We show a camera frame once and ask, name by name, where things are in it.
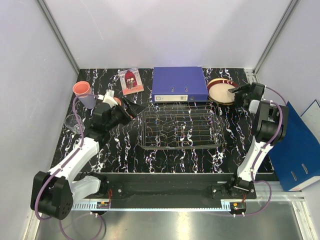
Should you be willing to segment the blue white patterned bowl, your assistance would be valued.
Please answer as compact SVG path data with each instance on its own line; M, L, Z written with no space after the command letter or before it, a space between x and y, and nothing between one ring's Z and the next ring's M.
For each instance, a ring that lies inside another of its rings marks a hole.
M118 105L122 106L122 101L119 98L114 97L113 99L117 102Z

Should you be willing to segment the cream floral plate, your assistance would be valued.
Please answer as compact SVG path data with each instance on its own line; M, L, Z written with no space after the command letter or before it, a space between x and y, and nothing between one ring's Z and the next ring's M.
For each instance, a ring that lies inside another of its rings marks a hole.
M230 105L234 105L234 103L235 103L234 101L221 102L221 101L214 100L214 99L211 99L211 98L210 98L210 101L215 102L215 103L217 103L217 104L219 104L219 105L223 105L223 106L230 106Z

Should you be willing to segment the red rimmed cream plate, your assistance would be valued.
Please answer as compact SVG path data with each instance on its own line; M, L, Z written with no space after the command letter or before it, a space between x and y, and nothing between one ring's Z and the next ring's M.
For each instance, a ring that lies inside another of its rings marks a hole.
M237 88L239 85L232 80L224 78L212 79L207 84L208 98L219 102L235 101L235 94L230 93L229 89Z

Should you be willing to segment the lavender plastic cup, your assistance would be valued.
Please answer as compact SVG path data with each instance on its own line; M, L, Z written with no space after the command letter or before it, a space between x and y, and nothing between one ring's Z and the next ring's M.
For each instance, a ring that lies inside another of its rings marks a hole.
M96 106L95 96L92 94L80 96L78 99L87 109L93 109Z

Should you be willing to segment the clear glass tumbler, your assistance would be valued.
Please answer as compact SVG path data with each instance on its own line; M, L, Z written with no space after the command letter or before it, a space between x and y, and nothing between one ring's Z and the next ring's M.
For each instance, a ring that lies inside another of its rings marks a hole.
M79 135L81 130L85 130L85 125L78 114L69 114L65 120L64 125L74 134Z

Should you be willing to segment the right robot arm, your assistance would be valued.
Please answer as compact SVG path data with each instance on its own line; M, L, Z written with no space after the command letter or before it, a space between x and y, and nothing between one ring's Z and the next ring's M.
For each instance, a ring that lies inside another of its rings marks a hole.
M287 132L289 108L263 99L269 87L261 83L248 83L231 88L234 104L254 114L252 143L234 177L226 184L226 191L232 198L247 195L254 189L256 174L268 152L281 142Z

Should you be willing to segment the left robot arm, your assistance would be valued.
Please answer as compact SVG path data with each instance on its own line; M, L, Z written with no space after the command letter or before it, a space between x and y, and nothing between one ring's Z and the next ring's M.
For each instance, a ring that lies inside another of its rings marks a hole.
M113 97L97 95L98 103L92 118L85 127L80 127L80 142L56 166L47 172L39 171L33 178L30 208L36 217L63 220L73 204L94 195L103 198L108 193L107 178L90 173L75 180L82 168L102 149L110 138L110 130L118 125L127 125L145 106L125 97L116 101Z

